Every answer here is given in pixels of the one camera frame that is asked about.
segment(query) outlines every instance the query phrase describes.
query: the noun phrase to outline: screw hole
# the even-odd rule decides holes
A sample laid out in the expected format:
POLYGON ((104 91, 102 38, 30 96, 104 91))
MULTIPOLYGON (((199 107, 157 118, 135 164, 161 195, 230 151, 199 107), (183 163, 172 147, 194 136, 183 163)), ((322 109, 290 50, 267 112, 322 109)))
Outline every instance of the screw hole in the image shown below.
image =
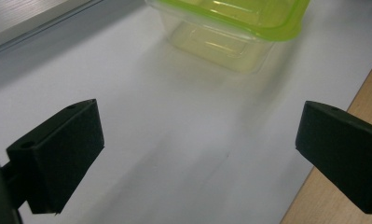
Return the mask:
POLYGON ((25 142, 24 144, 21 145, 21 148, 29 148, 29 147, 32 147, 34 145, 34 141, 29 141, 29 142, 25 142))

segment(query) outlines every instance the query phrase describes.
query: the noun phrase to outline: black plastic block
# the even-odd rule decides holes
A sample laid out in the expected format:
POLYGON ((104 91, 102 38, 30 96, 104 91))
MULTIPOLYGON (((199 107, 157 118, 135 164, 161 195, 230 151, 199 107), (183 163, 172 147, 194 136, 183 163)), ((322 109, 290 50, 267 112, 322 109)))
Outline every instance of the black plastic block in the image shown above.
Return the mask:
POLYGON ((355 205, 372 214, 372 125, 315 102, 306 102, 296 149, 355 205))
POLYGON ((7 149, 34 214, 60 213, 104 145, 96 100, 65 109, 7 149))

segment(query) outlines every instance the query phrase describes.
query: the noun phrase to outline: plastic container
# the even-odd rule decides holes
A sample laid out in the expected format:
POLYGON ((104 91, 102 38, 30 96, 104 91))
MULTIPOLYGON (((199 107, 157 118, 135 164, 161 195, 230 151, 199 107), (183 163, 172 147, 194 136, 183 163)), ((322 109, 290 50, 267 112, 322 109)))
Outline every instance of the plastic container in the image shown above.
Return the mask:
POLYGON ((239 72, 257 71, 301 30, 309 0, 145 0, 176 47, 239 72))

